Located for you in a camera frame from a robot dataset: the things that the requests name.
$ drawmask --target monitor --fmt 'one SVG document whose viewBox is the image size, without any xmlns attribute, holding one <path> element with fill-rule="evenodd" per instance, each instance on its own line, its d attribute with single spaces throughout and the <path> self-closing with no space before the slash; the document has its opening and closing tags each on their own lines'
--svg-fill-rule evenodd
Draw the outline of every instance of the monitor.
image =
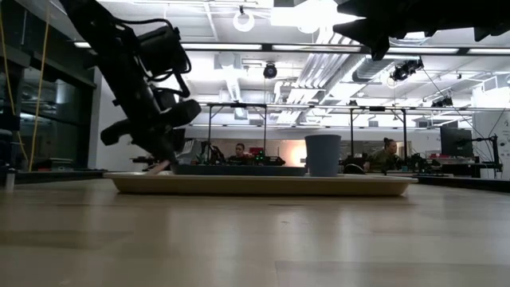
<svg viewBox="0 0 510 287">
<path fill-rule="evenodd" d="M 441 127 L 441 153 L 449 156 L 473 157 L 470 130 Z"/>
</svg>

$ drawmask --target gray cup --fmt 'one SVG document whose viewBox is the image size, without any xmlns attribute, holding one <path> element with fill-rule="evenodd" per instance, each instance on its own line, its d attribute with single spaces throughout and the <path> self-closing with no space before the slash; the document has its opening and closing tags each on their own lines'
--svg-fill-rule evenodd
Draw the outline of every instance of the gray cup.
<svg viewBox="0 0 510 287">
<path fill-rule="evenodd" d="M 340 158 L 338 135 L 305 136 L 307 166 L 311 176 L 336 177 Z"/>
</svg>

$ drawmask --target person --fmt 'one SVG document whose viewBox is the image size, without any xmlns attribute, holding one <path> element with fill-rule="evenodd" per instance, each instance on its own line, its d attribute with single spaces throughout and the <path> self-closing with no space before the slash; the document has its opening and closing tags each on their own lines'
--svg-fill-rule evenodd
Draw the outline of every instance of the person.
<svg viewBox="0 0 510 287">
<path fill-rule="evenodd" d="M 235 165 L 247 165 L 251 155 L 245 154 L 245 145 L 243 143 L 236 144 L 236 155 L 229 157 L 229 163 Z"/>
<path fill-rule="evenodd" d="M 388 138 L 384 138 L 384 148 L 368 156 L 364 164 L 365 171 L 390 171 L 396 169 L 398 160 L 397 143 Z"/>
</svg>

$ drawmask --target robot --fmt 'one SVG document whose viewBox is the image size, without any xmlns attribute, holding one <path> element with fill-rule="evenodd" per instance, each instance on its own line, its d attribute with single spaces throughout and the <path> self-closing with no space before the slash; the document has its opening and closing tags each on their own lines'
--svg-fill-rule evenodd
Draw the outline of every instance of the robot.
<svg viewBox="0 0 510 287">
<path fill-rule="evenodd" d="M 131 135 L 132 143 L 156 159 L 177 164 L 173 128 L 190 123 L 200 112 L 195 100 L 175 101 L 190 95 L 182 75 L 191 71 L 190 59 L 180 44 L 179 29 L 167 19 L 126 21 L 115 18 L 96 0 L 61 0 L 78 33 L 96 53 L 94 64 L 103 73 L 127 116 L 101 132 L 106 145 Z M 164 26 L 136 36 L 128 25 L 161 22 Z M 180 90 L 153 84 L 175 77 Z"/>
</svg>

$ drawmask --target table surface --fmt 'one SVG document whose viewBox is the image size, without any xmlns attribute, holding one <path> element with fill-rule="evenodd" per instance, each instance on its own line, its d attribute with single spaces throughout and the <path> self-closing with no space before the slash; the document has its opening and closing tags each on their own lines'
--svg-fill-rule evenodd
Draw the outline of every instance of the table surface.
<svg viewBox="0 0 510 287">
<path fill-rule="evenodd" d="M 118 195 L 109 180 L 0 194 L 0 286 L 508 286 L 510 197 Z"/>
</svg>

